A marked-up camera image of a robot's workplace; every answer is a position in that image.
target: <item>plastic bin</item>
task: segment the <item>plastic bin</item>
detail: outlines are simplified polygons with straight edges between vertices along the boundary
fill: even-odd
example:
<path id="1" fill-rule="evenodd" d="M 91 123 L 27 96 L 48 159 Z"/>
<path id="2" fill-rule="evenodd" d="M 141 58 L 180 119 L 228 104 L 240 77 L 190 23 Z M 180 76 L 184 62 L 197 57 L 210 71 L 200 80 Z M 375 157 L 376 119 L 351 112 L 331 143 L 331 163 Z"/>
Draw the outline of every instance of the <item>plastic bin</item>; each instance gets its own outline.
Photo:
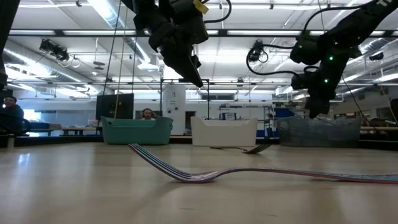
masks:
<path id="1" fill-rule="evenodd" d="M 280 144 L 290 147 L 356 147 L 360 119 L 334 121 L 284 118 L 277 121 Z"/>

